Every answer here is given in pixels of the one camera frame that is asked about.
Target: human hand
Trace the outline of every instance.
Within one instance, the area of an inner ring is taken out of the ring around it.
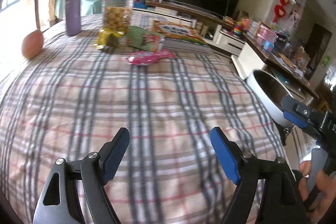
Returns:
[[[311,170],[311,161],[304,161],[300,164],[300,172],[303,176],[309,175]],[[299,191],[303,201],[308,198],[307,178],[302,178],[299,183]],[[312,213],[307,213],[311,223],[317,223],[329,209],[330,205],[336,198],[336,182],[331,180],[323,170],[320,170],[316,175],[316,186],[324,193],[323,198],[317,204],[310,207],[313,210]]]

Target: purple water bottle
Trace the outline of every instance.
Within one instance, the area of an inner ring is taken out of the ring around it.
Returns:
[[[78,34],[81,26],[81,0],[65,0],[65,29],[67,36]]]

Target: white pot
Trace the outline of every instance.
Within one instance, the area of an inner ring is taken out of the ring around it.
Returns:
[[[255,69],[247,78],[247,84],[259,97],[276,123],[286,128],[293,127],[293,123],[285,119],[280,110],[282,98],[286,95],[292,96],[282,83],[269,73]]]

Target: checkered blanket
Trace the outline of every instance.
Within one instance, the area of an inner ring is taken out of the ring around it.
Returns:
[[[132,24],[153,19],[135,12]],[[84,158],[121,127],[131,141],[105,187],[122,223],[218,223],[234,185],[212,149],[209,131],[258,158],[285,156],[265,108],[214,54],[177,52],[175,60],[129,65],[131,48],[113,54],[93,47],[101,15],[82,18],[67,37],[64,22],[44,33],[44,51],[0,82],[1,185],[24,223],[31,223],[57,158]],[[91,223],[82,186],[84,218]],[[249,222],[262,193],[258,185]]]

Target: metal pivot screw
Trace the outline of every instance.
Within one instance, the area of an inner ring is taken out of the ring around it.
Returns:
[[[97,152],[91,152],[91,153],[89,154],[89,158],[91,158],[91,159],[97,158],[97,156],[98,156],[98,153],[97,153]]]
[[[286,160],[285,160],[283,157],[278,157],[278,158],[277,158],[277,162],[278,162],[279,164],[284,164],[284,163],[286,162]]]
[[[252,157],[252,154],[250,152],[244,152],[243,157],[249,159],[250,157]]]
[[[57,165],[61,165],[62,163],[64,163],[64,159],[59,158],[59,159],[56,160]]]

